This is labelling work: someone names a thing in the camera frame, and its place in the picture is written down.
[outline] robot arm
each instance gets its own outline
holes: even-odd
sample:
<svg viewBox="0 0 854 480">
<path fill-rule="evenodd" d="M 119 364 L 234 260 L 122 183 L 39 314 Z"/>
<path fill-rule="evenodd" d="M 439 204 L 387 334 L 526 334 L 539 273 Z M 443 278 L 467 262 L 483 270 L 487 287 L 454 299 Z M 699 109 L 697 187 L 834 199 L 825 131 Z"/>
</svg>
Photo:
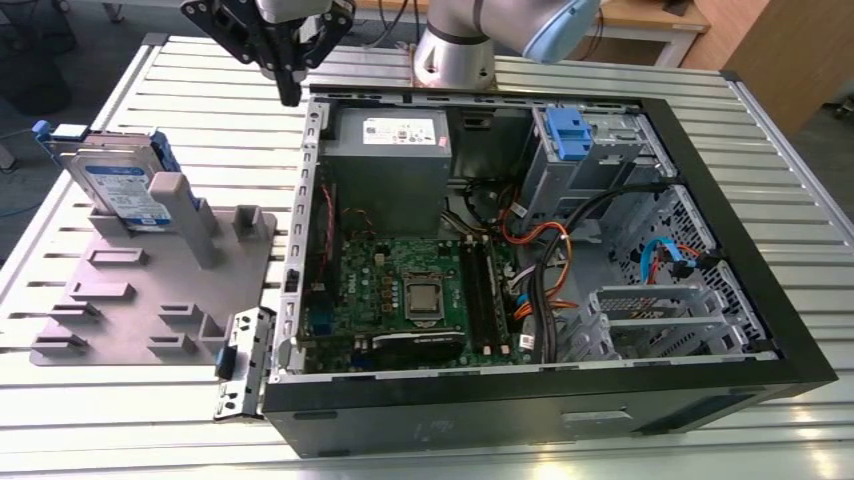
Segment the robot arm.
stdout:
<svg viewBox="0 0 854 480">
<path fill-rule="evenodd" d="M 553 63 L 585 36 L 603 0 L 433 0 L 414 71 L 429 87 L 485 89 L 495 78 L 493 41 Z M 243 63 L 275 79 L 282 103 L 299 104 L 315 68 L 352 27 L 355 0 L 186 0 L 182 12 Z M 302 42 L 306 18 L 318 34 Z"/>
<path fill-rule="evenodd" d="M 539 63 L 563 60 L 602 0 L 433 0 L 415 77 L 429 87 L 483 89 L 495 78 L 493 42 Z"/>
<path fill-rule="evenodd" d="M 282 103 L 296 106 L 306 70 L 326 59 L 352 27 L 354 0 L 186 0 L 182 12 L 242 62 L 275 79 Z M 306 42 L 306 17 L 320 15 Z"/>
</svg>

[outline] blue drive latch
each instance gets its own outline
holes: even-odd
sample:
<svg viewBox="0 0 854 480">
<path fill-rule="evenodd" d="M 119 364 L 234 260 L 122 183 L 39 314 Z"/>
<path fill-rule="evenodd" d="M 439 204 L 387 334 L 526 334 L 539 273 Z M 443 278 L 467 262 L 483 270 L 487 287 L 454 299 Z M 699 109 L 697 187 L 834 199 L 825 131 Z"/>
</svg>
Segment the blue drive latch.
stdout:
<svg viewBox="0 0 854 480">
<path fill-rule="evenodd" d="M 587 158 L 593 147 L 591 127 L 574 108 L 546 109 L 546 128 L 558 146 L 558 157 L 567 162 Z"/>
</svg>

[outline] ram slot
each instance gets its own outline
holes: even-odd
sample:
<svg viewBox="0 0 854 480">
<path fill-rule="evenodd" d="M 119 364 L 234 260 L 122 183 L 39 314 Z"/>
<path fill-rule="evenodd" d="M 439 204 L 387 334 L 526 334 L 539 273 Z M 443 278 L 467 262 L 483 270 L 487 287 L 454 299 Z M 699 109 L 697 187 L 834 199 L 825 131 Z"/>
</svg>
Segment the ram slot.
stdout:
<svg viewBox="0 0 854 480">
<path fill-rule="evenodd" d="M 477 352 L 490 354 L 497 351 L 499 331 L 493 300 L 493 279 L 483 244 L 467 244 L 461 249 L 459 261 L 473 347 Z"/>
</svg>

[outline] power supply label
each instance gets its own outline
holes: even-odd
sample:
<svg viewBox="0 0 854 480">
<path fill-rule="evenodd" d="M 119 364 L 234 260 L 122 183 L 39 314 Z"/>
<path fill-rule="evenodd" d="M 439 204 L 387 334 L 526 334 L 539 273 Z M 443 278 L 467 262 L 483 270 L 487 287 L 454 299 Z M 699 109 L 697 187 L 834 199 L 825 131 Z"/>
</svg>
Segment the power supply label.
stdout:
<svg viewBox="0 0 854 480">
<path fill-rule="evenodd" d="M 128 223 L 151 230 L 163 230 L 160 225 L 170 223 L 170 213 L 166 207 L 151 198 L 148 184 L 151 182 L 146 171 L 138 167 L 87 166 L 90 184 L 98 191 L 104 203 L 116 215 Z"/>
<path fill-rule="evenodd" d="M 362 125 L 366 145 L 437 144 L 437 132 L 429 118 L 367 118 Z"/>
</svg>

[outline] green circuit board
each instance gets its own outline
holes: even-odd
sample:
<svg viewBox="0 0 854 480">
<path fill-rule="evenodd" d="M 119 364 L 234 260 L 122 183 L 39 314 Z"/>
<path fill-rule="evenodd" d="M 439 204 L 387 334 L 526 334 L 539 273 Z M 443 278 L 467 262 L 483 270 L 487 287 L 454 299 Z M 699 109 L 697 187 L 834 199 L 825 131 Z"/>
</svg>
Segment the green circuit board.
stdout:
<svg viewBox="0 0 854 480">
<path fill-rule="evenodd" d="M 461 269 L 459 240 L 370 240 L 347 242 L 340 255 L 340 281 L 331 319 L 315 326 L 314 348 L 307 355 L 307 368 L 326 373 L 359 371 L 351 362 L 354 342 L 394 333 L 461 332 L 470 337 L 471 326 L 466 305 L 465 278 Z M 511 251 L 491 249 L 493 266 L 511 260 Z M 410 282 L 441 285 L 442 315 L 417 319 L 407 315 L 406 288 Z M 503 305 L 498 305 L 505 315 Z M 463 354 L 454 361 L 431 368 L 517 364 L 511 348 L 513 336 L 507 324 L 499 322 L 505 352 L 485 354 L 467 342 Z"/>
</svg>

